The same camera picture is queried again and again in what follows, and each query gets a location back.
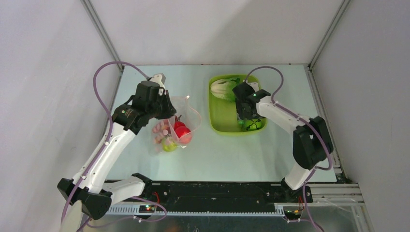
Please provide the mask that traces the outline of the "small green watermelon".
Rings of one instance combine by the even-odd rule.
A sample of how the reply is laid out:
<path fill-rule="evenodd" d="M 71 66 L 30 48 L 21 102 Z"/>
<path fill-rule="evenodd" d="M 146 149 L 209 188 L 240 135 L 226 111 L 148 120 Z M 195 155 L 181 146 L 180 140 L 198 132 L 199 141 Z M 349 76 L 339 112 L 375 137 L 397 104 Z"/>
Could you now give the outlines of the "small green watermelon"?
<path fill-rule="evenodd" d="M 257 131 L 262 128 L 261 119 L 245 119 L 239 120 L 238 124 L 241 126 L 243 131 Z"/>

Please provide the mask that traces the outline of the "clear pink zip bag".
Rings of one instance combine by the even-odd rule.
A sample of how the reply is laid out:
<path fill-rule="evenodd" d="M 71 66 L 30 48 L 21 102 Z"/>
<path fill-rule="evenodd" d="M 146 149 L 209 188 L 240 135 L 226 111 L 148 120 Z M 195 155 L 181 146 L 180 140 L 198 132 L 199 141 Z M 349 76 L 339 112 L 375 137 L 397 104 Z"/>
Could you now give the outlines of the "clear pink zip bag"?
<path fill-rule="evenodd" d="M 189 95 L 172 97 L 171 103 L 176 109 L 175 115 L 167 119 L 157 119 L 151 129 L 153 149 L 156 153 L 184 149 L 192 141 L 202 122 L 199 112 L 190 105 Z"/>

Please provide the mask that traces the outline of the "yellow green pear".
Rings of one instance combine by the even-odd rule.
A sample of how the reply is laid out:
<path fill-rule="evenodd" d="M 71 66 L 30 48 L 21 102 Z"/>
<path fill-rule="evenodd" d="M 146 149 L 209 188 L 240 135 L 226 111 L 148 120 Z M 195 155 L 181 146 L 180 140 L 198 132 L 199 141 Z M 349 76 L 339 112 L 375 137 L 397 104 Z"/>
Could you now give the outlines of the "yellow green pear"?
<path fill-rule="evenodd" d="M 172 152 L 178 148 L 178 144 L 172 137 L 164 138 L 161 142 L 162 149 L 165 152 Z"/>

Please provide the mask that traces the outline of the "red apple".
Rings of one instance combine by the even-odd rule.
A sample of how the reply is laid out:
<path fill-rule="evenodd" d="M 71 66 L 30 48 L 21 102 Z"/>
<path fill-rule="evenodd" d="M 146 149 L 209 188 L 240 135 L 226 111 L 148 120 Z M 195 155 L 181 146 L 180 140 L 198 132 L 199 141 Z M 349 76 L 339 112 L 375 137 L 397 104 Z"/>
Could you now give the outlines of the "red apple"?
<path fill-rule="evenodd" d="M 179 143 L 186 145 L 192 140 L 191 130 L 186 126 L 179 126 L 175 129 Z"/>

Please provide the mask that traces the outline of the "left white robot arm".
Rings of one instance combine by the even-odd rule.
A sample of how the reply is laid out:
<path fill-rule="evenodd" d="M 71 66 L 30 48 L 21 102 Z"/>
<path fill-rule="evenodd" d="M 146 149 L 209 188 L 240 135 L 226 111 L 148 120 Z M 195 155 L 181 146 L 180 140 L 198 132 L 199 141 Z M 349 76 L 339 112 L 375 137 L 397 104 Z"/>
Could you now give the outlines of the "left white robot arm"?
<path fill-rule="evenodd" d="M 82 213 L 102 218 L 111 205 L 136 196 L 148 201 L 153 188 L 135 176 L 105 187 L 106 177 L 125 147 L 150 119 L 168 119 L 176 113 L 161 80 L 151 78 L 137 85 L 134 95 L 117 107 L 90 158 L 73 178 L 62 178 L 57 188 L 70 204 L 82 202 Z"/>

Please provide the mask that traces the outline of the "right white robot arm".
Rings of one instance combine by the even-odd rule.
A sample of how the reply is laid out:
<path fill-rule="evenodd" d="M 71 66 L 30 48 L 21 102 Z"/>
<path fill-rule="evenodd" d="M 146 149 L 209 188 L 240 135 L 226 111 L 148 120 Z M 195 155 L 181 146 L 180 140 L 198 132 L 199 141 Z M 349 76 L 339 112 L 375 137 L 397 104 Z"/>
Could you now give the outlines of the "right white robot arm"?
<path fill-rule="evenodd" d="M 318 163 L 327 160 L 328 168 L 332 168 L 330 155 L 334 147 L 325 120 L 320 116 L 310 118 L 292 112 L 254 83 L 237 85 L 233 94 L 239 119 L 268 119 L 293 137 L 295 165 L 283 179 L 285 186 L 281 195 L 285 201 L 294 202 L 311 173 L 319 169 Z"/>

